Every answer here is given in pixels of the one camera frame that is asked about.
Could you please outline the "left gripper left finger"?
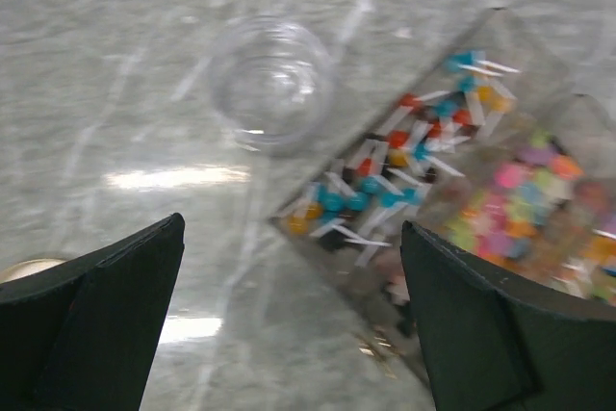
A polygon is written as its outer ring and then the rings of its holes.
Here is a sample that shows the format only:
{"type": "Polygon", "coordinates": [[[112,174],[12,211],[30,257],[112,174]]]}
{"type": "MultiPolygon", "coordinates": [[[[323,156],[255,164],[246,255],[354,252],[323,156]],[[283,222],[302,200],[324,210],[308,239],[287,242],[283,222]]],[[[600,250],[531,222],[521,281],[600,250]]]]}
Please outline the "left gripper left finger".
{"type": "Polygon", "coordinates": [[[4,410],[137,410],[184,246],[174,213],[1,286],[4,410]]]}

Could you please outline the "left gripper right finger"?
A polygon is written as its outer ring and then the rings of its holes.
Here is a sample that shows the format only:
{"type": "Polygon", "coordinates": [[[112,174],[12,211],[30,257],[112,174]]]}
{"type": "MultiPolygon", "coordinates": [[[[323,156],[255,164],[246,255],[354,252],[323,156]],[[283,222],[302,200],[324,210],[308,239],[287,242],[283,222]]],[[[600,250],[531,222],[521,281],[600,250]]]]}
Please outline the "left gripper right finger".
{"type": "Polygon", "coordinates": [[[400,253],[439,410],[612,410],[615,309],[406,221],[400,253]]]}

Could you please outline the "clear plastic jar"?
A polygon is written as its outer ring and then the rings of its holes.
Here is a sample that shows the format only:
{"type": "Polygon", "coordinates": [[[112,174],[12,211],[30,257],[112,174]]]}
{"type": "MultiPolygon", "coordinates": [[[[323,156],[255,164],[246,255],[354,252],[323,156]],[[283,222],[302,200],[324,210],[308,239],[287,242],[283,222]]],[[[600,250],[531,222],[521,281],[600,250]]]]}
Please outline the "clear plastic jar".
{"type": "Polygon", "coordinates": [[[333,104],[334,64],[321,40],[285,17],[257,15],[214,40],[209,98],[238,145],[268,155],[302,147],[333,104]]]}

